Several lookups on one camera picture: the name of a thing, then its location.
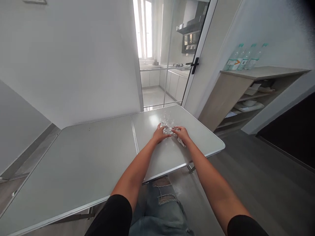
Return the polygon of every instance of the white cabinet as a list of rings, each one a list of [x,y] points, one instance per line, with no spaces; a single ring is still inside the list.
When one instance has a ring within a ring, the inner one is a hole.
[[[181,77],[181,76],[179,77],[176,96],[175,96],[176,101],[183,100],[187,81],[188,81],[188,78]]]
[[[170,89],[168,93],[175,98],[176,96],[176,90],[177,90],[177,84],[178,84],[179,75],[176,75],[174,73],[171,73],[171,81],[170,81]]]
[[[149,87],[150,86],[150,72],[149,71],[141,71],[141,87]]]
[[[160,86],[164,89],[164,86],[165,86],[165,70],[160,70]]]
[[[160,84],[160,71],[150,71],[150,86],[158,86]]]
[[[172,72],[167,72],[167,80],[166,80],[166,91],[169,92],[170,90],[170,82],[171,82],[171,74]]]

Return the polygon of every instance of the hand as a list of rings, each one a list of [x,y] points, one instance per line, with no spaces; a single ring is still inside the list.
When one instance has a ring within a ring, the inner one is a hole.
[[[152,140],[154,140],[156,142],[156,144],[160,143],[165,138],[171,137],[170,134],[164,134],[163,133],[164,128],[165,128],[165,126],[161,127],[161,123],[159,123],[157,125],[157,129],[156,129],[156,131],[154,131],[153,138],[152,138]]]
[[[185,143],[187,144],[190,139],[188,132],[185,127],[183,126],[175,126],[172,129],[172,132],[177,134],[177,136]]]

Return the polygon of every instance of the wall switch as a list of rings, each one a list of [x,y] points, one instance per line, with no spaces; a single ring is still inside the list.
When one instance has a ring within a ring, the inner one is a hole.
[[[47,5],[46,0],[23,0],[23,2]]]

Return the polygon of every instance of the kitchen window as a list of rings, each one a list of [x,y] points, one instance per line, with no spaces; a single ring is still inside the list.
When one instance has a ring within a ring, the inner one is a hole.
[[[153,59],[154,0],[133,0],[139,60]]]

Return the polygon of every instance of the wooden shelf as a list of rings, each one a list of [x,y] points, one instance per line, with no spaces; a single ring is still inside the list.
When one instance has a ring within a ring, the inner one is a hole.
[[[244,94],[239,100],[238,102],[242,102],[245,100],[250,100],[250,99],[254,99],[254,98],[259,98],[259,97],[264,97],[264,96],[268,96],[268,95],[272,95],[273,93],[262,93],[262,92],[256,92],[254,95],[248,95],[248,94]]]
[[[221,70],[220,72],[223,74],[234,75],[238,77],[243,77],[252,80],[262,80],[262,79],[272,79],[279,78],[291,75],[304,74],[309,72],[308,69],[293,69],[293,68],[285,68],[285,67],[255,67],[251,70]]]
[[[309,71],[308,69],[272,66],[242,71],[221,71],[198,120],[216,135],[240,129],[264,108],[257,104],[257,106],[245,108],[243,101],[257,99],[259,103],[267,106],[294,81]],[[275,91],[273,93],[258,91],[254,95],[244,94],[253,82],[265,79],[274,79],[272,88]],[[236,106],[245,110],[237,110],[234,108]],[[234,116],[226,117],[230,111],[235,113]]]
[[[232,132],[232,131],[235,131],[235,130],[238,130],[238,129],[241,129],[243,127],[243,124],[241,123],[240,125],[239,124],[233,124],[233,125],[230,125],[230,126],[226,126],[226,127],[221,127],[221,128],[217,128],[215,131],[214,131],[214,134],[216,136],[222,136],[224,134],[227,134],[229,132]]]
[[[232,125],[232,124],[236,124],[236,123],[248,120],[248,119],[250,119],[250,117],[244,118],[244,119],[241,119],[241,120],[229,121],[229,122],[222,121],[221,124],[217,128],[221,128],[221,127],[224,127],[224,126],[229,126],[229,125]]]

